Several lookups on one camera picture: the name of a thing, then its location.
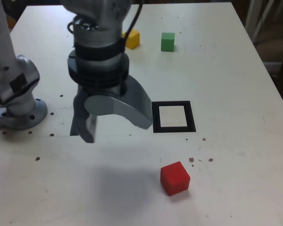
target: yellow cube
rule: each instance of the yellow cube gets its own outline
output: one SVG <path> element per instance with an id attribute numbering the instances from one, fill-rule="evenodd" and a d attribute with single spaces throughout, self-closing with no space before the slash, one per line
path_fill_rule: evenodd
<path id="1" fill-rule="evenodd" d="M 126 46 L 130 49 L 135 49 L 139 45 L 140 45 L 140 33 L 137 30 L 132 29 L 127 39 Z"/>

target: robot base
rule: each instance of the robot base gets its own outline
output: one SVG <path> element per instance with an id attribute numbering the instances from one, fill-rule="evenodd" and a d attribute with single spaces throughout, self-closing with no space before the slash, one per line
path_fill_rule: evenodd
<path id="1" fill-rule="evenodd" d="M 24 130 L 38 125 L 47 115 L 47 106 L 39 98 L 35 99 L 36 108 L 29 114 L 21 116 L 9 115 L 6 108 L 0 108 L 0 128 Z"/>

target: cable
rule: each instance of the cable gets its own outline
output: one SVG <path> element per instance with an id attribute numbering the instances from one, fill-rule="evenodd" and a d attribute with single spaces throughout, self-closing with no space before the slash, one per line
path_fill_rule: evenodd
<path id="1" fill-rule="evenodd" d="M 70 33 L 74 34 L 74 31 L 72 31 L 72 30 L 70 29 L 70 26 L 71 26 L 71 25 L 73 25 L 73 22 L 70 22 L 70 23 L 67 25 L 67 30 L 68 30 Z"/>
<path id="2" fill-rule="evenodd" d="M 257 45 L 258 45 L 258 42 L 259 42 L 259 36 L 260 36 L 260 33 L 261 33 L 261 29 L 262 29 L 262 23 L 263 23 L 263 3 L 264 3 L 265 1 L 264 0 L 262 0 L 262 4 L 261 4 L 261 10 L 260 10 L 260 12 L 261 12 L 261 26 L 260 26 L 260 29 L 259 29 L 259 32 L 258 32 L 258 35 L 257 35 L 257 41 L 256 41 L 256 44 L 255 44 L 255 48 L 257 47 Z"/>
<path id="3" fill-rule="evenodd" d="M 139 6 L 138 6 L 137 12 L 136 12 L 136 14 L 135 14 L 135 16 L 134 16 L 134 18 L 133 18 L 133 20 L 132 20 L 132 22 L 131 22 L 131 24 L 130 24 L 128 30 L 127 30 L 127 32 L 126 32 L 125 41 L 127 41 L 127 38 L 129 37 L 129 34 L 130 34 L 132 28 L 134 27 L 134 25 L 135 25 L 135 23 L 136 23 L 136 21 L 137 21 L 139 15 L 140 15 L 140 13 L 141 13 L 142 5 L 143 5 L 143 0 L 140 0 L 140 1 L 141 1 L 141 2 L 140 2 L 140 4 L 139 4 Z"/>

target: robotic arm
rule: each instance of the robotic arm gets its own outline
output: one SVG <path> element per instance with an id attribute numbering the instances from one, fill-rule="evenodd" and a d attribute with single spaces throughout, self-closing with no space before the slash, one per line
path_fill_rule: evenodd
<path id="1" fill-rule="evenodd" d="M 62 0 L 73 19 L 75 50 L 68 59 L 71 78 L 78 84 L 71 135 L 93 143 L 97 116 L 118 114 L 133 125 L 152 124 L 151 100 L 129 73 L 125 41 L 142 8 L 122 38 L 122 22 L 130 0 Z"/>
<path id="2" fill-rule="evenodd" d="M 62 0 L 62 4 L 77 14 L 70 23 L 75 49 L 69 54 L 68 69 L 78 84 L 70 135 L 80 135 L 85 142 L 94 143 L 97 116 L 107 114 L 124 116 L 133 125 L 148 129 L 152 124 L 151 100 L 128 74 L 129 58 L 125 53 L 125 41 L 142 4 L 125 38 L 122 22 L 130 9 L 130 0 Z M 0 127 L 27 129 L 45 118 L 45 103 L 32 96 L 39 79 L 31 61 L 14 56 L 0 3 Z M 37 119 L 35 124 L 31 124 L 30 117 Z"/>

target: black square frame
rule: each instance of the black square frame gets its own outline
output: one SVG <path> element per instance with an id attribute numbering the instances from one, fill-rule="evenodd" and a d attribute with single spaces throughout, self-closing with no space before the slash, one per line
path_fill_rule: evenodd
<path id="1" fill-rule="evenodd" d="M 187 126 L 180 127 L 161 127 L 160 125 L 160 106 L 183 106 Z M 152 102 L 153 132 L 154 133 L 185 133 L 196 132 L 190 101 L 157 101 Z"/>

